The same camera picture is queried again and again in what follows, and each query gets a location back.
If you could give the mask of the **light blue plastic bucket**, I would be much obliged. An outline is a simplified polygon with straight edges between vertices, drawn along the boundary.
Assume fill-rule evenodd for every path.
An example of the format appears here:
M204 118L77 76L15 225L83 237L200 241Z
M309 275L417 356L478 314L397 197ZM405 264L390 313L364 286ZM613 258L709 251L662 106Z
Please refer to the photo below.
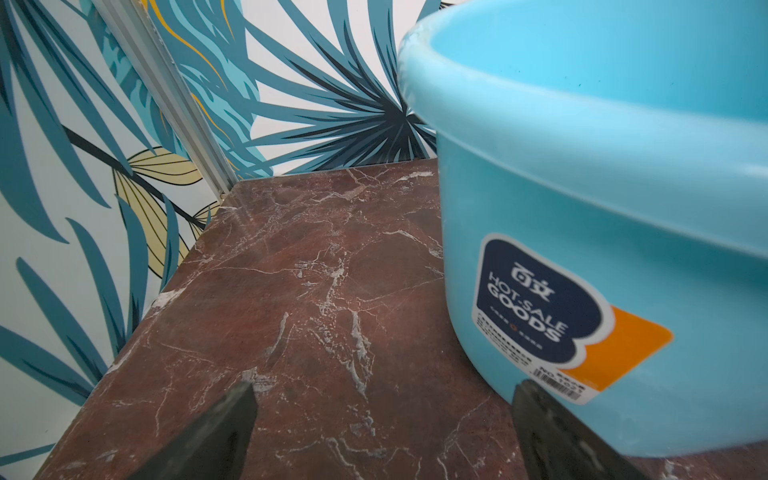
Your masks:
M767 437L767 5L469 1L404 36L446 298L504 399L622 454Z

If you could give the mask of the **aluminium left corner post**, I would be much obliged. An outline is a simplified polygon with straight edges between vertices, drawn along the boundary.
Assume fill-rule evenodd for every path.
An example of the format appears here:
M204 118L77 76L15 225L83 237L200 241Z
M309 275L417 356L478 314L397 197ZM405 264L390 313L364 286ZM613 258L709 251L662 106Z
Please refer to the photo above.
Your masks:
M226 196L237 183L236 176L149 14L138 1L95 0L94 5L190 159L211 189Z

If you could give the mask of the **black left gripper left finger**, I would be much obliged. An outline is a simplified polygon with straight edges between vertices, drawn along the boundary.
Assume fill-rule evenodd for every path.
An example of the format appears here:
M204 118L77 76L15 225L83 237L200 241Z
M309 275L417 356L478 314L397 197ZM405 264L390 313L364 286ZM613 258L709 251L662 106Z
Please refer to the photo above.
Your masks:
M257 415L253 386L241 381L130 477L238 479Z

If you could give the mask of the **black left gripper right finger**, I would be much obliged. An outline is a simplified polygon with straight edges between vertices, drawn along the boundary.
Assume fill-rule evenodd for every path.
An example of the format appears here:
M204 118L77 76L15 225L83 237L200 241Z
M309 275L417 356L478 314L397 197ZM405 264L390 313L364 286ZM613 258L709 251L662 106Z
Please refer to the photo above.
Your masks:
M511 415L530 479L646 477L532 380L516 386Z

